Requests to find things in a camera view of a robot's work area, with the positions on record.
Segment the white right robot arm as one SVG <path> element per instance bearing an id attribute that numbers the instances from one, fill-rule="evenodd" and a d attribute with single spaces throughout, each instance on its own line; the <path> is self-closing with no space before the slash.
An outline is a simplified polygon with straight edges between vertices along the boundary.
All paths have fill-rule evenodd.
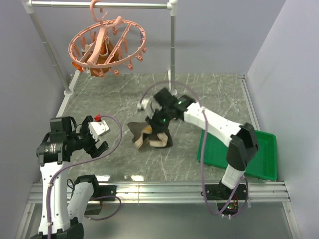
<path id="1" fill-rule="evenodd" d="M 195 125 L 216 137 L 227 148 L 227 167 L 214 198 L 231 199 L 237 193 L 237 183 L 242 180 L 250 161 L 259 151 L 259 143 L 253 126 L 228 120 L 202 106 L 194 98 L 173 96 L 162 88 L 149 99 L 140 101 L 139 107 L 147 113 L 147 122 L 154 133 L 163 132 L 172 119 Z"/>

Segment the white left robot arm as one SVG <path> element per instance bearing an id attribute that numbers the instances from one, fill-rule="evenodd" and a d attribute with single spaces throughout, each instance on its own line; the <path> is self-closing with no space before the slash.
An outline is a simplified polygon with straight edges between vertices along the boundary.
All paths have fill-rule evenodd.
<path id="1" fill-rule="evenodd" d="M 92 161 L 108 156 L 108 143 L 96 144 L 110 131 L 103 116 L 86 116 L 77 127 L 73 117 L 50 120 L 50 132 L 36 150 L 42 175 L 42 214 L 35 239 L 82 239 L 83 218 L 87 216 L 87 205 L 93 200 L 114 201 L 117 187 L 100 185 L 95 175 L 83 175 L 71 184 L 71 198 L 67 198 L 67 170 L 73 152 L 84 150 Z"/>

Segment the pink round clip hanger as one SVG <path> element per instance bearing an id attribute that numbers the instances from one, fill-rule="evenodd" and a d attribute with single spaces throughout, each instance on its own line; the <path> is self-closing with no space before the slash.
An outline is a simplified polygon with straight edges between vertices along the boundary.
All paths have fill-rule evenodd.
<path id="1" fill-rule="evenodd" d="M 121 16 L 115 19 L 104 20 L 107 15 L 100 8 L 101 18 L 94 12 L 97 0 L 90 2 L 89 8 L 95 24 L 78 32 L 68 45 L 68 55 L 75 69 L 85 72 L 93 77 L 104 78 L 106 73 L 119 75 L 118 67 L 126 66 L 133 70 L 132 60 L 136 58 L 143 61 L 146 53 L 146 32 L 136 22 L 125 20 Z M 140 34 L 139 46 L 134 52 L 129 52 L 129 32 Z"/>

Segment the dark brown boxer underwear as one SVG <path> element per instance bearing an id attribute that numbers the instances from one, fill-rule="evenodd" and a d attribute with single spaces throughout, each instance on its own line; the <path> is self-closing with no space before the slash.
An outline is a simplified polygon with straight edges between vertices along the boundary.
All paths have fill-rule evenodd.
<path id="1" fill-rule="evenodd" d="M 132 142 L 137 150 L 149 145 L 153 148 L 168 148 L 173 146 L 172 137 L 168 129 L 154 133 L 148 122 L 129 122 L 127 126 L 133 134 Z"/>

